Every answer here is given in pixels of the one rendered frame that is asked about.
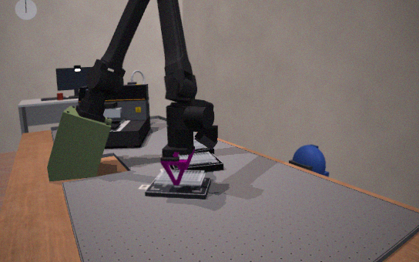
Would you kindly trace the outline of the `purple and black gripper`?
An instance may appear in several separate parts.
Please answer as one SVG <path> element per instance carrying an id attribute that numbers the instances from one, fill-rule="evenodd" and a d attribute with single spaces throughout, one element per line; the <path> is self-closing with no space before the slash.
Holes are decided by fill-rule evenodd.
<path id="1" fill-rule="evenodd" d="M 163 156 L 161 159 L 161 164 L 163 168 L 168 173 L 169 178 L 172 180 L 173 185 L 179 185 L 183 177 L 184 170 L 188 169 L 189 163 L 193 157 L 195 146 L 192 144 L 190 148 L 176 148 L 176 134 L 175 129 L 183 129 L 187 126 L 167 126 L 167 138 L 168 144 L 163 148 Z M 179 153 L 178 153 L 179 152 Z M 179 155 L 189 155 L 187 160 L 180 160 Z M 169 165 L 178 166 L 179 175 L 177 180 L 169 168 Z M 180 169 L 181 168 L 181 169 Z"/>

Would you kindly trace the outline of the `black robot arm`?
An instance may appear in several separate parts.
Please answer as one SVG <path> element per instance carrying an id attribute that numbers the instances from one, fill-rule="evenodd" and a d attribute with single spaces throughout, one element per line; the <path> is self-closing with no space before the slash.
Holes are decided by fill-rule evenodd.
<path id="1" fill-rule="evenodd" d="M 123 88 L 126 71 L 122 64 L 149 1 L 128 1 L 104 56 L 87 73 L 88 90 L 75 108 L 79 116 L 105 122 L 106 97 L 118 95 Z M 167 126 L 187 126 L 175 129 L 176 148 L 190 148 L 193 132 L 198 132 L 195 140 L 213 149 L 218 142 L 218 126 L 213 126 L 213 104 L 195 99 L 196 77 L 186 51 L 178 0 L 157 0 L 157 4 L 165 54 L 165 99 L 173 101 L 166 107 Z"/>

